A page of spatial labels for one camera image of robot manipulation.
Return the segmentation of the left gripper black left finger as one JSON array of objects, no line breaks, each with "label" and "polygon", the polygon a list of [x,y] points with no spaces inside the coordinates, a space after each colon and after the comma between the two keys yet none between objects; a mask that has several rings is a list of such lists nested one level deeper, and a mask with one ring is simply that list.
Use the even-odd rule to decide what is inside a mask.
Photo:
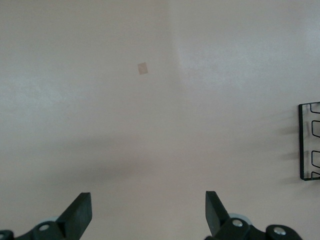
[{"label": "left gripper black left finger", "polygon": [[91,194],[81,193],[55,221],[45,221],[37,225],[32,230],[32,239],[79,240],[91,220]]}]

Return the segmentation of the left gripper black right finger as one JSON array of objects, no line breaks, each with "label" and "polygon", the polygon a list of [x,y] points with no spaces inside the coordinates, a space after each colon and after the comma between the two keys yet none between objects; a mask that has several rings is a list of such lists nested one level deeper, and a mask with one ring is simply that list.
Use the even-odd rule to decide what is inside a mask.
[{"label": "left gripper black right finger", "polygon": [[213,240],[248,240],[250,226],[241,218],[230,217],[215,191],[205,193],[205,218]]}]

